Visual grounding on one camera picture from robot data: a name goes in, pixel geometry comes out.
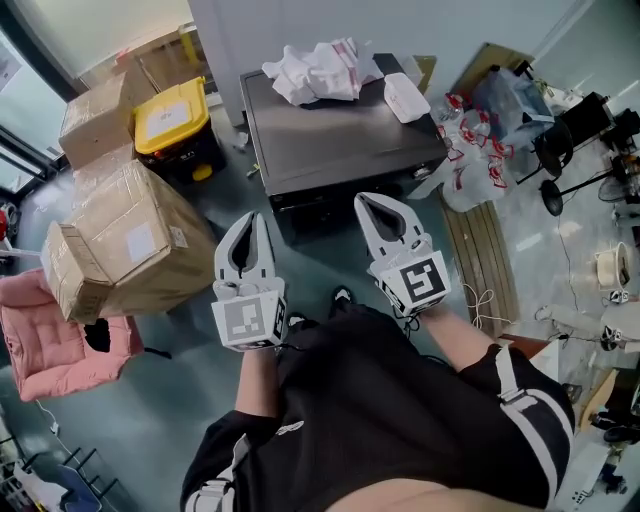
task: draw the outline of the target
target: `person's arm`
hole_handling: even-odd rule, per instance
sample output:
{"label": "person's arm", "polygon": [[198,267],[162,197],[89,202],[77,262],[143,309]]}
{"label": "person's arm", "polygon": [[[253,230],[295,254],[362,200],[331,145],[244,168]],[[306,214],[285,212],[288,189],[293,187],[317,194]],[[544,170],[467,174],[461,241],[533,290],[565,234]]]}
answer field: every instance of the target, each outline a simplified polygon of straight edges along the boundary
{"label": "person's arm", "polygon": [[443,304],[420,313],[420,321],[458,372],[480,361],[494,344]]}
{"label": "person's arm", "polygon": [[273,349],[244,353],[236,411],[267,418],[278,417],[278,372]]}

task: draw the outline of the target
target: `white rope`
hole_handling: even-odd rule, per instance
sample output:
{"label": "white rope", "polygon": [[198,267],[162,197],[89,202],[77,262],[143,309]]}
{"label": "white rope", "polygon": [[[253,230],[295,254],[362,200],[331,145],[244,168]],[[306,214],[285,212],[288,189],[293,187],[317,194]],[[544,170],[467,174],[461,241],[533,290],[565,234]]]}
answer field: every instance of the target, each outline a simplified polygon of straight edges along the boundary
{"label": "white rope", "polygon": [[473,309],[475,310],[475,318],[473,319],[473,325],[474,327],[477,327],[478,329],[482,329],[482,319],[486,318],[487,320],[501,320],[503,322],[507,322],[508,324],[513,325],[514,322],[512,322],[511,320],[507,320],[506,318],[500,318],[499,316],[489,316],[489,315],[481,315],[480,314],[480,306],[484,306],[485,304],[489,304],[489,302],[491,302],[494,298],[495,298],[495,292],[491,289],[487,289],[485,290],[482,295],[480,295],[480,298],[478,298],[478,294],[476,293],[476,291],[469,286],[467,283],[462,283],[462,286],[466,286],[467,288],[469,288],[469,290],[471,290],[471,293],[473,293],[473,297],[475,299],[475,304],[473,306],[467,306],[469,309]]}
{"label": "white rope", "polygon": [[[36,404],[38,404],[38,407],[40,407],[40,409],[42,410],[42,412],[46,412],[49,416],[51,416],[51,419],[53,420],[53,424],[51,425],[53,427],[53,425],[59,425],[58,421],[56,420],[56,417],[53,415],[53,413],[49,410],[46,409],[45,407],[42,406],[42,404],[40,403],[40,400],[36,400]],[[62,442],[62,439],[60,439],[60,437],[58,436],[58,434],[56,434],[53,431],[53,428],[51,428],[51,432],[53,433],[53,436],[58,440],[58,443],[60,443],[60,446],[62,446],[62,448],[64,448],[64,451],[66,451],[69,455],[71,455],[73,452],[71,450],[69,450],[69,448],[67,448],[67,445],[65,445]],[[80,461],[78,460],[78,457],[76,457],[75,455],[73,456],[73,460],[76,461],[76,463],[78,465],[80,465]],[[84,479],[87,481],[87,483],[89,483],[87,474],[85,473],[83,468],[80,468],[80,470],[78,471],[79,473],[82,474],[82,476],[84,477]],[[95,489],[95,491],[100,494],[100,489],[98,489],[94,484],[91,484],[91,487],[93,487]],[[116,507],[113,506],[113,504],[109,501],[109,499],[106,496],[103,496],[102,498],[104,501],[107,502],[107,504],[111,507],[111,509],[114,512],[118,512],[118,509]]]}

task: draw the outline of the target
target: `pink cushion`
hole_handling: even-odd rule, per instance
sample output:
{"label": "pink cushion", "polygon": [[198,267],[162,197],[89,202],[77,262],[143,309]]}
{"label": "pink cushion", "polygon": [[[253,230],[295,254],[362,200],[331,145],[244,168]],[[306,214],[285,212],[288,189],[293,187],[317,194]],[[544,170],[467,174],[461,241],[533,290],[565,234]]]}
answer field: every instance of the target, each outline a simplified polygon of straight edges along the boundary
{"label": "pink cushion", "polygon": [[116,380],[144,346],[133,318],[107,321],[110,351],[97,352],[81,325],[65,322],[42,269],[0,279],[0,324],[20,398],[62,396]]}

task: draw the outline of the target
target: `black sneaker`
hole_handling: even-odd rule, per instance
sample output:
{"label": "black sneaker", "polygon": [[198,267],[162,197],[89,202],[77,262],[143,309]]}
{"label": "black sneaker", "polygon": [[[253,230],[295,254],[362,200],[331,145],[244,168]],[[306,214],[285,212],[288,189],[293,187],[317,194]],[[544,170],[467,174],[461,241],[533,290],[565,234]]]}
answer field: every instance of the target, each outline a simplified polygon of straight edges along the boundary
{"label": "black sneaker", "polygon": [[305,320],[308,320],[306,316],[304,316],[302,313],[297,313],[294,311],[287,315],[287,326],[289,327],[289,329],[291,329],[291,327],[293,327],[294,325],[300,322],[304,322]]}
{"label": "black sneaker", "polygon": [[338,286],[331,294],[331,309],[329,318],[333,318],[339,309],[344,309],[345,304],[355,304],[356,297],[346,286]]}

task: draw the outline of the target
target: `white stripe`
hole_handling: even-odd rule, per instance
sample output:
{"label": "white stripe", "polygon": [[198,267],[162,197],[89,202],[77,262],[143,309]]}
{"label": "white stripe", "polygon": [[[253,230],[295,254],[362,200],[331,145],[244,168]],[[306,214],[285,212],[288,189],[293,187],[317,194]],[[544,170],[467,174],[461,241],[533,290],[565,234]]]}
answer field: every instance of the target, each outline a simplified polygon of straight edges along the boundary
{"label": "white stripe", "polygon": [[[249,440],[247,434],[243,434],[233,446],[233,460],[231,465],[224,469],[217,478],[233,482],[233,470],[249,453]],[[185,505],[186,512],[233,512],[233,500],[235,498],[235,490],[229,488],[226,494],[222,494],[224,489],[223,482],[213,480],[207,481],[200,490],[194,492]]]}
{"label": "white stripe", "polygon": [[502,347],[500,352],[496,354],[496,370],[500,379],[501,397],[518,390],[518,383],[511,363],[511,354],[509,354],[509,348],[506,346]]}
{"label": "white stripe", "polygon": [[551,506],[558,490],[558,472],[555,464],[553,463],[553,459],[551,458],[551,454],[549,453],[549,449],[531,422],[518,412],[515,407],[503,404],[500,404],[500,407],[509,419],[515,423],[516,427],[520,429],[520,432],[522,432],[522,435],[531,446],[533,453],[535,453],[536,458],[540,463],[542,471],[547,477],[547,482],[549,484],[549,498],[547,499],[547,505],[545,507],[545,509],[547,509]]}
{"label": "white stripe", "polygon": [[560,424],[562,425],[562,429],[564,430],[564,433],[567,434],[567,439],[569,440],[569,453],[571,453],[571,448],[573,447],[573,427],[571,425],[571,422],[569,421],[569,418],[567,417],[565,412],[562,410],[562,407],[560,407],[558,405],[558,402],[556,402],[544,391],[540,391],[539,389],[527,389],[527,393],[531,396],[535,396],[536,398],[539,398],[540,400],[542,400],[545,404],[547,404],[551,408],[551,410],[558,417],[558,420],[560,420]]}

